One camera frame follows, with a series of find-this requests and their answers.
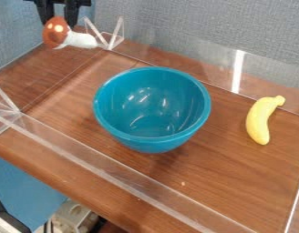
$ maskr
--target gray wall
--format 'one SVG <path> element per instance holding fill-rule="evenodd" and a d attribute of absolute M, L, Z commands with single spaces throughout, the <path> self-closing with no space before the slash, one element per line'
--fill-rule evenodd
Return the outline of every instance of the gray wall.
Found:
<path fill-rule="evenodd" d="M 56 7 L 56 15 L 63 15 L 63 5 Z M 79 18 L 84 15 L 92 17 L 90 7 L 80 8 Z M 42 31 L 35 3 L 0 0 L 0 67 L 42 43 Z"/>
<path fill-rule="evenodd" d="M 233 61 L 217 43 L 299 66 L 299 0 L 96 0 L 102 30 L 112 32 L 119 15 L 129 38 L 194 58 Z M 299 87 L 299 69 L 260 56 L 248 71 Z"/>

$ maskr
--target bowl rim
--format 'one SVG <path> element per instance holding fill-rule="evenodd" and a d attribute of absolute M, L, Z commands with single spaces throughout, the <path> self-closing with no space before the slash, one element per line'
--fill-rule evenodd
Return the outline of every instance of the bowl rim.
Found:
<path fill-rule="evenodd" d="M 147 71 L 147 70 L 161 70 L 165 72 L 171 72 L 175 73 L 177 75 L 183 76 L 186 79 L 189 79 L 198 87 L 202 95 L 203 95 L 203 99 L 205 99 L 205 110 L 201 114 L 201 117 L 198 118 L 197 122 L 193 124 L 193 126 L 190 126 L 186 130 L 173 134 L 173 135 L 167 135 L 163 137 L 141 137 L 141 136 L 135 136 L 131 135 L 129 133 L 126 133 L 125 131 L 117 129 L 110 123 L 108 121 L 104 119 L 102 112 L 99 111 L 99 96 L 102 94 L 102 91 L 104 90 L 104 88 L 122 76 L 127 75 L 129 73 L 135 73 L 135 72 L 142 72 L 142 71 Z M 165 66 L 147 66 L 147 67 L 139 67 L 139 68 L 133 68 L 130 70 L 126 70 L 121 73 L 118 73 L 115 76 L 112 76 L 104 83 L 103 85 L 99 87 L 98 92 L 95 94 L 94 97 L 94 101 L 92 101 L 92 105 L 94 105 L 94 114 L 95 114 L 95 118 L 99 121 L 102 127 L 115 136 L 119 138 L 123 138 L 129 141 L 138 141 L 138 142 L 167 142 L 167 141 L 173 141 L 175 139 L 179 139 L 182 137 L 186 137 L 189 135 L 193 135 L 198 129 L 202 127 L 202 125 L 205 124 L 205 122 L 209 119 L 209 116 L 211 114 L 211 96 L 209 93 L 207 88 L 203 86 L 202 82 L 194 78 L 191 75 L 189 75 L 186 72 L 178 70 L 178 69 L 173 69 Z"/>

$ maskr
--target teal bowl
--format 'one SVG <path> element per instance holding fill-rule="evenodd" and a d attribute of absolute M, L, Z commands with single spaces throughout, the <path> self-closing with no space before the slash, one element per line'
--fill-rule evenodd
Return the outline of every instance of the teal bowl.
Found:
<path fill-rule="evenodd" d="M 94 113 L 127 147 L 163 153 L 182 145 L 203 126 L 211 97 L 187 73 L 166 67 L 135 68 L 99 88 Z"/>

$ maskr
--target wooden table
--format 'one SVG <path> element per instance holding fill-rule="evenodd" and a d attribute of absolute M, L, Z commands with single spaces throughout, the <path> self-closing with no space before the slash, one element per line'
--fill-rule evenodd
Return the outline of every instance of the wooden table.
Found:
<path fill-rule="evenodd" d="M 266 147 L 257 145 L 245 128 L 254 101 L 224 90 L 232 83 L 230 70 L 126 41 L 117 52 L 129 50 L 143 62 L 100 49 L 55 51 L 39 46 L 0 71 L 0 87 L 27 115 L 117 161 L 252 230 L 284 232 L 299 184 L 299 116 L 277 110 L 269 121 L 272 142 Z M 210 119 L 190 141 L 165 155 L 145 155 L 122 146 L 98 124 L 91 109 L 102 83 L 121 71 L 149 64 L 182 69 L 211 83 L 206 84 Z M 299 114 L 299 90 L 246 74 L 244 79 L 242 92 L 282 93 L 288 109 Z M 254 92 L 258 86 L 265 88 Z M 0 136 L 0 157 L 127 231 L 197 232 L 14 129 Z M 299 232 L 299 209 L 296 216 L 293 232 Z"/>

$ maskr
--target banana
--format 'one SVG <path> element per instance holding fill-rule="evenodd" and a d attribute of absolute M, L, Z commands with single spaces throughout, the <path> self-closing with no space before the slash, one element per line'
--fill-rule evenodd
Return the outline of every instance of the banana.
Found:
<path fill-rule="evenodd" d="M 257 100 L 246 119 L 246 128 L 252 139 L 261 145 L 270 141 L 268 120 L 278 106 L 285 103 L 285 97 L 264 97 Z"/>

